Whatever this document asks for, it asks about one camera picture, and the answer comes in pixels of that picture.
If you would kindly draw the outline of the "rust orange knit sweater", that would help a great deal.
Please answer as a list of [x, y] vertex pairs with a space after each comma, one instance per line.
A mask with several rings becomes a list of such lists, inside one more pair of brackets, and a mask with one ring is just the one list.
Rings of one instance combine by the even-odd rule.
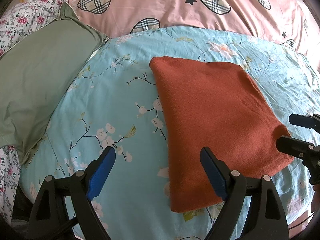
[[289, 135], [253, 79], [237, 64], [154, 57], [150, 68], [168, 130], [170, 208], [188, 212], [221, 201], [200, 162], [209, 147], [247, 177], [274, 176], [292, 163], [276, 141]]

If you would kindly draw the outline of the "pink plaid-heart duvet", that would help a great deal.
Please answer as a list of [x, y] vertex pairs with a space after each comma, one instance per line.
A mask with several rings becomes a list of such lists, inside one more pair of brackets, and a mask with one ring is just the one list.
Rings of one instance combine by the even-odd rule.
[[319, 68], [319, 26], [302, 0], [68, 0], [111, 38], [175, 25], [232, 31], [286, 46]]

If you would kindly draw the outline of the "sage green pillow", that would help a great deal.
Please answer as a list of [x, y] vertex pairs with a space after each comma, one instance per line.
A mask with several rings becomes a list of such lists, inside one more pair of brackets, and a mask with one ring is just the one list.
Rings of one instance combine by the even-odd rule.
[[1, 56], [1, 146], [30, 163], [61, 98], [106, 35], [67, 4], [58, 18]]

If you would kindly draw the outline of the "white pink floral bedsheet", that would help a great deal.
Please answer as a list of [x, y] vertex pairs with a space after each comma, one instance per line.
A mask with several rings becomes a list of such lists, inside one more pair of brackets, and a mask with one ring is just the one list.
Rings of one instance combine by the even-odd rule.
[[9, 9], [1, 17], [1, 54], [20, 40], [57, 19], [67, 0], [27, 0]]

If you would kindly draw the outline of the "light blue floral quilt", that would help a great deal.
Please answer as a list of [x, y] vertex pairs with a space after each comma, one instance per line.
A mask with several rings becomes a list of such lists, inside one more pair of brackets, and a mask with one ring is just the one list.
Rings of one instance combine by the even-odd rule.
[[319, 144], [289, 115], [319, 112], [319, 74], [285, 46], [232, 32], [168, 27], [115, 38], [84, 66], [51, 117], [20, 187], [34, 201], [44, 178], [84, 169], [112, 146], [115, 164], [93, 207], [112, 239], [204, 239], [221, 204], [169, 207], [167, 127], [150, 60], [157, 56], [240, 65], [292, 136]]

